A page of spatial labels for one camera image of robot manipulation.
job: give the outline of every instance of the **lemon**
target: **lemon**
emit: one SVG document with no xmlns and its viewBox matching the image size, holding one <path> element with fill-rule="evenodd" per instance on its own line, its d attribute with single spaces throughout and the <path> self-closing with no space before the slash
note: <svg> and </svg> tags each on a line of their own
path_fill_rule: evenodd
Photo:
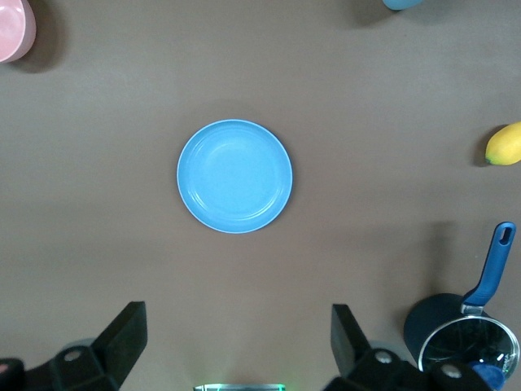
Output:
<svg viewBox="0 0 521 391">
<path fill-rule="evenodd" d="M 521 160 L 521 122 L 505 126 L 488 140 L 485 160 L 490 165 L 512 165 Z"/>
</svg>

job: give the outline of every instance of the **metal rim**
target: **metal rim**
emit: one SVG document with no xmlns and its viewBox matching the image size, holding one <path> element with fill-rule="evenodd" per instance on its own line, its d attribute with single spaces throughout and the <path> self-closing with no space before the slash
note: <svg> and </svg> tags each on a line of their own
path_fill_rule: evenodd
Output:
<svg viewBox="0 0 521 391">
<path fill-rule="evenodd" d="M 453 319 L 450 322 L 444 323 L 441 326 L 438 326 L 430 335 L 429 337 L 423 342 L 422 348 L 420 349 L 420 354 L 418 356 L 418 369 L 420 371 L 423 371 L 423 355 L 425 353 L 425 349 L 427 348 L 427 345 L 429 345 L 429 342 L 431 341 L 432 337 L 442 329 L 446 328 L 447 326 L 450 326 L 453 323 L 461 322 L 465 320 L 484 320 L 486 322 L 494 323 L 495 325 L 499 326 L 506 335 L 510 338 L 510 342 L 512 344 L 512 355 L 514 356 L 514 360 L 510 366 L 509 371 L 505 374 L 505 378 L 508 379 L 512 373 L 514 372 L 515 368 L 518 366 L 519 363 L 519 342 L 516 338 L 515 334 L 503 323 L 497 321 L 496 319 L 489 318 L 486 316 L 476 316 L 476 315 L 468 315 L 461 318 Z"/>
</svg>

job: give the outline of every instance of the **bowl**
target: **bowl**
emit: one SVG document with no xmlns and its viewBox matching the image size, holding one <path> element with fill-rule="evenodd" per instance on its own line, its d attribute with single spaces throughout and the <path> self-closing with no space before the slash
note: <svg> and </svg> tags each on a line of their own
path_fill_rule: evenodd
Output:
<svg viewBox="0 0 521 391">
<path fill-rule="evenodd" d="M 36 37 L 36 20 L 27 0 L 0 0 L 0 63 L 25 55 Z"/>
</svg>

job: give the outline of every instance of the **blue plate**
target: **blue plate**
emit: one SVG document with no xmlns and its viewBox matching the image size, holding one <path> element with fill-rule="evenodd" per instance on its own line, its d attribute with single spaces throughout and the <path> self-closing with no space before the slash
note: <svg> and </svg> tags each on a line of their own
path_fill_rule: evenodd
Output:
<svg viewBox="0 0 521 391">
<path fill-rule="evenodd" d="M 188 210 L 204 225 L 231 234 L 270 224 L 286 206 L 292 183 L 282 144 L 245 120 L 206 125 L 188 140 L 177 164 Z"/>
</svg>

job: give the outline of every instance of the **pot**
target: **pot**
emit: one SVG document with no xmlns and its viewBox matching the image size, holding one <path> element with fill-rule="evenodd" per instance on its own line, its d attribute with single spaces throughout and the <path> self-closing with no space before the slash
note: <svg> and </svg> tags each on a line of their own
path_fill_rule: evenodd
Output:
<svg viewBox="0 0 521 391">
<path fill-rule="evenodd" d="M 423 299 L 409 312 L 404 325 L 407 348 L 428 371 L 443 361 L 470 365 L 488 385 L 501 389 L 519 361 L 519 343 L 503 323 L 484 307 L 496 292 L 515 234 L 515 224 L 503 222 L 493 234 L 478 285 L 466 295 L 442 293 Z"/>
</svg>

